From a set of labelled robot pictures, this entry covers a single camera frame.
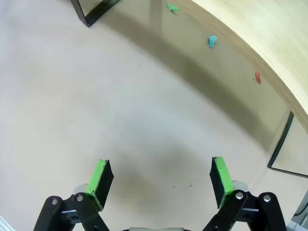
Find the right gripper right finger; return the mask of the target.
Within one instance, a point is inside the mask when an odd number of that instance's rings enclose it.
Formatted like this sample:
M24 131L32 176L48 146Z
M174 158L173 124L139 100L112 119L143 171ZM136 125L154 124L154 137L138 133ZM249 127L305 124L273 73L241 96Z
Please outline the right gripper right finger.
M286 225L277 196L263 192L253 196L246 183L232 180L223 157L212 158L210 178L218 212L205 231L230 231L236 222L244 222L251 231L285 231Z

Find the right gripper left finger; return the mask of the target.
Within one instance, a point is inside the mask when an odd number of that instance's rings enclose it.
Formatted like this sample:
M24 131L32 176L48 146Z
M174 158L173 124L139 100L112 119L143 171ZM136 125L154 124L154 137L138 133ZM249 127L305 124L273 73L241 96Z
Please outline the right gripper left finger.
M84 192L67 199L48 197L35 224L35 231L72 231L82 224L86 231L107 231L99 215L103 210L114 175L109 160L100 160Z

